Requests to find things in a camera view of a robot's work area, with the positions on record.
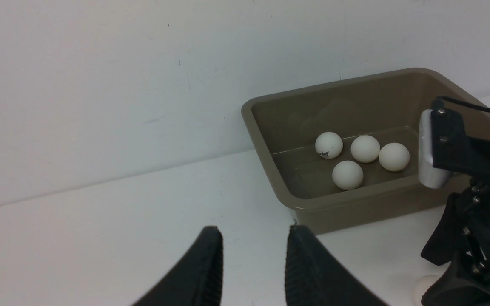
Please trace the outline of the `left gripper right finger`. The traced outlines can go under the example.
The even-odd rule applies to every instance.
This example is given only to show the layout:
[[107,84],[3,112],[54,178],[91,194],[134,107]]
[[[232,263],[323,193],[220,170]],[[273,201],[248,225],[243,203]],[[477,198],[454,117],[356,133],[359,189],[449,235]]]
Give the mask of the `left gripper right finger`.
[[305,225],[287,239],[285,299],[288,306],[385,306],[323,246]]

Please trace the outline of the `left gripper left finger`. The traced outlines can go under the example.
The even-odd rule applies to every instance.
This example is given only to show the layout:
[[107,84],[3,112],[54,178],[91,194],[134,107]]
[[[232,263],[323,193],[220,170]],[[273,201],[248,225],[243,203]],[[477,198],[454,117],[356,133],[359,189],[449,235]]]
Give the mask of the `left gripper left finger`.
[[223,236],[216,226],[206,226],[173,268],[134,305],[219,306],[223,265]]

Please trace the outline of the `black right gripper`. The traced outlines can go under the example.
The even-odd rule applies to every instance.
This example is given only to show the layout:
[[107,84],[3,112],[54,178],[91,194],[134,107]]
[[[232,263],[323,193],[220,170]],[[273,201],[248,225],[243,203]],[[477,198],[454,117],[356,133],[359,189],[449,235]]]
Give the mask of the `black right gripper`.
[[457,211],[460,194],[449,194],[421,257],[436,266],[451,263],[422,295],[423,306],[490,304],[490,141],[470,137],[469,143],[471,181],[462,205],[465,220]]

